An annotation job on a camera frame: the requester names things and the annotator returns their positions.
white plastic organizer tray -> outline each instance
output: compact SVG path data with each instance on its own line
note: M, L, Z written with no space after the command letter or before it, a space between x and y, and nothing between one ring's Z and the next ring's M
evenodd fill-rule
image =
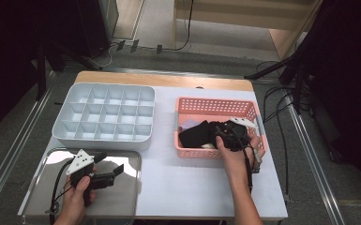
M154 106L150 86L77 83L52 133L66 147L141 151L151 143Z

white table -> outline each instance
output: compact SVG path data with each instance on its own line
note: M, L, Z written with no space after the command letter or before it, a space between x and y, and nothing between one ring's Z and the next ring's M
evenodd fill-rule
M153 86L156 107L151 146L142 151L141 192L135 218L225 219L233 217L233 198L221 159L180 158L173 144L175 99L250 99L253 91ZM65 147L54 137L46 152ZM287 211L270 149L260 173L253 174L252 197L264 220L286 218Z

gray metal tray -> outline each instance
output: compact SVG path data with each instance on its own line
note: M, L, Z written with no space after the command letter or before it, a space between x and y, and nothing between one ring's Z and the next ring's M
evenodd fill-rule
M49 215L46 211L50 207L54 182L62 166L76 156L80 149L55 148L41 160L42 166L29 187L29 194L23 202L23 210L19 214L23 217L23 224L49 224ZM115 178L112 187L96 190L97 197L86 208L84 223L105 224L131 224L136 210L137 196L140 192L141 157L132 151L107 151L83 149L90 156L96 153L107 152L107 157L97 163L96 173L110 173L116 167L124 164L124 172ZM62 191L66 182L63 172L57 194Z

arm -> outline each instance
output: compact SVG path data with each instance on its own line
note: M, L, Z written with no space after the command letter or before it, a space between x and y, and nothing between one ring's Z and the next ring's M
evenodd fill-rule
M258 141L259 137L251 137L250 144L256 146ZM235 224L263 224L248 189L247 170L243 152L232 152L226 149L223 140L219 136L216 137L216 143L223 157L233 194ZM252 149L247 148L247 154L249 160L253 159Z

right hand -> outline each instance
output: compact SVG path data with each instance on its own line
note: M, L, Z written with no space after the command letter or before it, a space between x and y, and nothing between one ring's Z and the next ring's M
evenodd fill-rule
M76 187L72 187L69 182L70 176L67 177L65 189L70 188L64 194L63 210L60 217L55 221L54 225L78 225L83 220L86 208L84 206L83 193L89 187L90 177L84 176ZM96 199L96 192L90 191L90 202L92 203Z
M248 136L250 138L250 145L257 149L259 157L262 158L265 151L263 149L258 148L260 137L256 135L248 135ZM231 180L232 179L244 180L246 183L248 183L244 153L242 151L233 152L230 149L227 149L224 146L223 140L219 136L216 137L216 144L224 160L224 167L227 176ZM246 150L247 150L247 156L249 159L250 166L252 166L254 163L257 162L254 160L252 149L247 147Z

